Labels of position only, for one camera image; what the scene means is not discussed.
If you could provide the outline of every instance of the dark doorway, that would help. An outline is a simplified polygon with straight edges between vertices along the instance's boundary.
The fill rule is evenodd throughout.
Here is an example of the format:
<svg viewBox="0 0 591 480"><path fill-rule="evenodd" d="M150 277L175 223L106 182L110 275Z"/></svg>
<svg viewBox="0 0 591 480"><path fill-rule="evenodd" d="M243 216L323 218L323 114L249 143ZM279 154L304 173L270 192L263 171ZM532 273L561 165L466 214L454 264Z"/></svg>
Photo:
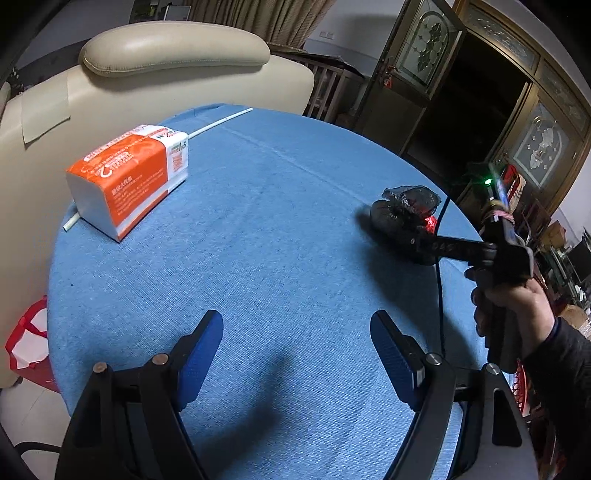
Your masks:
<svg viewBox="0 0 591 480"><path fill-rule="evenodd" d="M517 66L468 33L405 159L454 198L466 184L466 163L485 160L527 82Z"/></svg>

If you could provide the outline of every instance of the tile floor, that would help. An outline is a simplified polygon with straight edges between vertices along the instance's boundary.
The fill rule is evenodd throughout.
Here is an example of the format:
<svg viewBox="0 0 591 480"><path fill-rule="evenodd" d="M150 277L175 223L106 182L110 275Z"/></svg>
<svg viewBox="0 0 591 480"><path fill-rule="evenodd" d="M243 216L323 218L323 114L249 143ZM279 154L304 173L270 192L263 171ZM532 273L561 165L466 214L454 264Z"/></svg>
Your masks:
<svg viewBox="0 0 591 480"><path fill-rule="evenodd" d="M25 441L61 445L69 421L61 395L29 380L0 392L0 423L15 445ZM39 480L53 480L55 453L30 451L22 458Z"/></svg>

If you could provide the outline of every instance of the human hand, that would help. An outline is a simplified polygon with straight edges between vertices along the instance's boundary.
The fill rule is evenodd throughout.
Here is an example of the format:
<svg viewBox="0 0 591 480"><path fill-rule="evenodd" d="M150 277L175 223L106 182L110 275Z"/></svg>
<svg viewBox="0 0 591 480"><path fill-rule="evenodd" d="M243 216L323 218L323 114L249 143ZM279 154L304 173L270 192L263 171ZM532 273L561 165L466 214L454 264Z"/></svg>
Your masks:
<svg viewBox="0 0 591 480"><path fill-rule="evenodd" d="M544 290L532 278L520 286L502 284L485 288L480 272L470 268L465 274L466 278L475 281L477 285L472 290L471 298L476 306L474 319L478 335L484 337L491 329L491 318L485 309L485 299L488 299L494 305L515 313L522 340L521 358L527 357L548 338L554 327L554 313Z"/></svg>

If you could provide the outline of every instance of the tissue package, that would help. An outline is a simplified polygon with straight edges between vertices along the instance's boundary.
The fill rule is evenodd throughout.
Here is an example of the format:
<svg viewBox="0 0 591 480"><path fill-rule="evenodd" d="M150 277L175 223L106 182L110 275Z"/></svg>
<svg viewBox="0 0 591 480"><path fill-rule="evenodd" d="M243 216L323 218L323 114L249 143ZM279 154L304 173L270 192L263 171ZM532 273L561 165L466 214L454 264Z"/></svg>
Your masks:
<svg viewBox="0 0 591 480"><path fill-rule="evenodd" d="M80 216L112 239L125 235L187 178L187 134L140 125L66 170Z"/></svg>

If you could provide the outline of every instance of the frosted glass panel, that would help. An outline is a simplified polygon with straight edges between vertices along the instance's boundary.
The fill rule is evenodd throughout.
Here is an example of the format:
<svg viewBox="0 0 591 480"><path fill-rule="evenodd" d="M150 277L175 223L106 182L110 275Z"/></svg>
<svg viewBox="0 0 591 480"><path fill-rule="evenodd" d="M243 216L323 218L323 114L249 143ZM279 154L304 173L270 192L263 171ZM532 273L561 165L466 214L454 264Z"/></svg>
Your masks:
<svg viewBox="0 0 591 480"><path fill-rule="evenodd" d="M468 8L467 24L493 43L500 45L503 50L511 53L530 70L536 65L538 54L534 50L508 32L499 22L473 5Z"/></svg>
<svg viewBox="0 0 591 480"><path fill-rule="evenodd" d="M570 139L548 109L538 102L519 136L512 159L538 188L551 178L556 165L564 160Z"/></svg>
<svg viewBox="0 0 591 480"><path fill-rule="evenodd" d="M544 63L542 67L541 81L576 129L584 135L589 124L587 112L585 112L583 105L580 104L574 93L566 86L558 73L547 63Z"/></svg>
<svg viewBox="0 0 591 480"><path fill-rule="evenodd" d="M423 0L404 40L396 70L427 93L454 34L457 34L457 28L439 7L430 0Z"/></svg>

